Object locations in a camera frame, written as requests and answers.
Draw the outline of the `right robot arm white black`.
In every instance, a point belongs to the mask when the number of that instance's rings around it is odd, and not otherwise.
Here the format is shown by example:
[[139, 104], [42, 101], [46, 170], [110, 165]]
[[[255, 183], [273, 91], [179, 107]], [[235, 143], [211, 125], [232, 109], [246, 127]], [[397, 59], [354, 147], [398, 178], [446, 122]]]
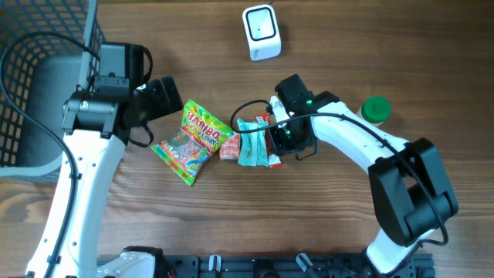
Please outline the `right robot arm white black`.
[[349, 110], [334, 94], [314, 94], [294, 74], [275, 87], [268, 111], [271, 151], [299, 154], [323, 141], [333, 145], [368, 175], [380, 225], [365, 256], [375, 274], [390, 277], [430, 234], [445, 234], [458, 201], [436, 146], [425, 138], [410, 142], [390, 135]]

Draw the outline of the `green lid seasoning jar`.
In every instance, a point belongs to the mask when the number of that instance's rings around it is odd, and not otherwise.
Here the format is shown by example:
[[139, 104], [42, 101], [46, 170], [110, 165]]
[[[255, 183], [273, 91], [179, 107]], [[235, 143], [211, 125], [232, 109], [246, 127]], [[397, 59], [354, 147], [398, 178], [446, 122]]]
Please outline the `green lid seasoning jar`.
[[391, 115], [391, 104], [384, 97], [372, 96], [364, 101], [356, 112], [356, 115], [375, 127], [378, 127]]

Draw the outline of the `green Haribo candy bag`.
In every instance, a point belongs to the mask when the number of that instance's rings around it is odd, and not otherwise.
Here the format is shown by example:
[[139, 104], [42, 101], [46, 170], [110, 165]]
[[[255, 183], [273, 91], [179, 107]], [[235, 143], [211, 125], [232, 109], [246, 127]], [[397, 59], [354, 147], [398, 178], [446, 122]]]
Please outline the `green Haribo candy bag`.
[[233, 135], [233, 130], [193, 100], [184, 105], [181, 126], [170, 139], [151, 146], [189, 186], [217, 150]]

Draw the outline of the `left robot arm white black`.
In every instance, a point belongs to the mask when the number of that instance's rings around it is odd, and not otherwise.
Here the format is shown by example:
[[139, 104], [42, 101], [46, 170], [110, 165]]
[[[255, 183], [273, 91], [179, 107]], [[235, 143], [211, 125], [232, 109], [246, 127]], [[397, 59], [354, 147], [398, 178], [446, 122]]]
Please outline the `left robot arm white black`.
[[151, 79], [144, 46], [106, 42], [99, 72], [63, 106], [63, 162], [27, 277], [95, 277], [98, 238], [113, 176], [134, 127], [182, 110], [174, 80]]

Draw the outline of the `teal snack packet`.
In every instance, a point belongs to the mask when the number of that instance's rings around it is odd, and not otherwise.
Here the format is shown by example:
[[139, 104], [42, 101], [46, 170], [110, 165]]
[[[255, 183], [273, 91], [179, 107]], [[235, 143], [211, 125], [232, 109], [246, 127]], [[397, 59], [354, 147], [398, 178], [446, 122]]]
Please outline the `teal snack packet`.
[[[237, 124], [240, 131], [250, 131], [261, 127], [267, 127], [269, 124], [264, 120], [257, 122], [246, 122], [242, 119], [237, 120]], [[266, 135], [265, 131], [250, 132], [246, 134], [240, 134], [242, 146], [240, 149], [240, 155], [238, 163], [241, 166], [269, 166], [269, 159], [267, 155]]]

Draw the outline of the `red stick sachet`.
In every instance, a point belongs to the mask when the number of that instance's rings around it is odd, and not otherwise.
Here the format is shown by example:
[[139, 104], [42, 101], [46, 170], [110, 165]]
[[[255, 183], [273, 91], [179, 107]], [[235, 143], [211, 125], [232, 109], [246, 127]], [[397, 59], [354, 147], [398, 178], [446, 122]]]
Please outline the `red stick sachet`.
[[[255, 118], [259, 123], [266, 123], [267, 125], [270, 125], [269, 115], [267, 113], [257, 114]], [[264, 130], [264, 132], [265, 132], [266, 152], [267, 152], [269, 167], [270, 168], [280, 168], [283, 166], [283, 163], [281, 162], [279, 156], [276, 154], [273, 154], [270, 151], [269, 131]]]

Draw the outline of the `red tissue pack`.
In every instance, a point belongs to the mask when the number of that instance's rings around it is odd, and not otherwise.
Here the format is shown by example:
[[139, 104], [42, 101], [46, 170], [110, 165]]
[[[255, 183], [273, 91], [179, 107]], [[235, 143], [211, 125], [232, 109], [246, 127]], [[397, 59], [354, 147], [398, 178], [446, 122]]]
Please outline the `red tissue pack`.
[[220, 158], [222, 160], [238, 160], [240, 156], [240, 135], [233, 133], [220, 147]]

